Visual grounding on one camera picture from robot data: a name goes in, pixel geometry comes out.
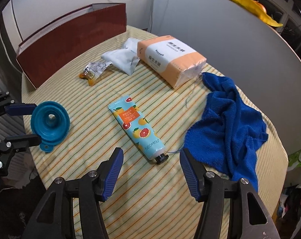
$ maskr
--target striped tablecloth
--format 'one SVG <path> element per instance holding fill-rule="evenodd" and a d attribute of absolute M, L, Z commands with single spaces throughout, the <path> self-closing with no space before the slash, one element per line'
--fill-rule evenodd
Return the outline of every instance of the striped tablecloth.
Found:
<path fill-rule="evenodd" d="M 159 166 L 149 163 L 118 124 L 108 104 L 122 95 L 131 95 L 167 151 L 172 152 L 183 145 L 186 130 L 200 119 L 209 90 L 198 80 L 188 81 L 173 90 L 142 62 L 131 76 L 111 68 L 93 87 L 88 86 L 87 80 L 78 78 L 87 63 L 100 60 L 101 54 L 108 50 L 120 48 L 128 37 L 149 39 L 154 35 L 128 26 L 125 33 L 72 60 L 36 91 L 23 76 L 24 103 L 56 101 L 65 107 L 71 121 L 67 138 L 52 153 L 45 154 L 39 147 L 31 148 L 35 166 L 48 188 L 59 176 L 66 180 L 82 177 L 107 160 L 115 147 L 121 147 L 123 167 L 113 195 L 101 204 L 109 237 L 192 238 L 202 204 L 190 196 L 179 154 L 170 154 Z M 204 71 L 222 75 L 208 64 Z M 240 89 L 239 93 L 246 104 L 257 109 Z M 259 195 L 272 214 L 288 161 L 274 126 L 264 114 L 262 116 L 269 139 L 257 152 L 256 172 Z M 24 124 L 26 132 L 31 133 L 30 116 L 24 117 Z M 221 238 L 227 236 L 228 221 L 229 201 L 225 201 Z M 78 200 L 74 200 L 74 222 L 76 235 L 81 237 Z"/>

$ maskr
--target hand cream tube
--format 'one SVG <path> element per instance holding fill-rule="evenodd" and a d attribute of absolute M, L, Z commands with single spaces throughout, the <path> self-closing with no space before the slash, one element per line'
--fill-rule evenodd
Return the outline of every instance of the hand cream tube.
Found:
<path fill-rule="evenodd" d="M 161 164 L 168 159 L 164 144 L 130 96 L 122 97 L 108 108 L 149 160 L 155 159 L 157 164 Z"/>

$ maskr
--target microfiber cloth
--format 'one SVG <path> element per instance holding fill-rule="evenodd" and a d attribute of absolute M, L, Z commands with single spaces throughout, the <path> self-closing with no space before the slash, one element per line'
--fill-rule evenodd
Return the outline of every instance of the microfiber cloth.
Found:
<path fill-rule="evenodd" d="M 247 178 L 258 192 L 256 151 L 268 139 L 261 113 L 243 103 L 229 77 L 205 72 L 202 81 L 211 93 L 201 120 L 187 131 L 184 147 L 233 181 Z"/>

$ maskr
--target orange label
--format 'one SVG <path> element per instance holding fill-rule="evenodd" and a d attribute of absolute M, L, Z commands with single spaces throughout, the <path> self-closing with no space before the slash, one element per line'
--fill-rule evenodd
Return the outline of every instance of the orange label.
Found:
<path fill-rule="evenodd" d="M 133 106 L 118 115 L 125 124 L 132 122 L 140 116 Z"/>

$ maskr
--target candy wrapper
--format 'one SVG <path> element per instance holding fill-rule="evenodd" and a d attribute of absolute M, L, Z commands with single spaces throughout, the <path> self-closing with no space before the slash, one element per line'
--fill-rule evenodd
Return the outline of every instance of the candy wrapper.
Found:
<path fill-rule="evenodd" d="M 89 86 L 95 85 L 98 81 L 98 77 L 104 72 L 104 70 L 111 65 L 112 62 L 90 62 L 84 68 L 83 73 L 79 74 L 81 79 L 87 79 Z"/>

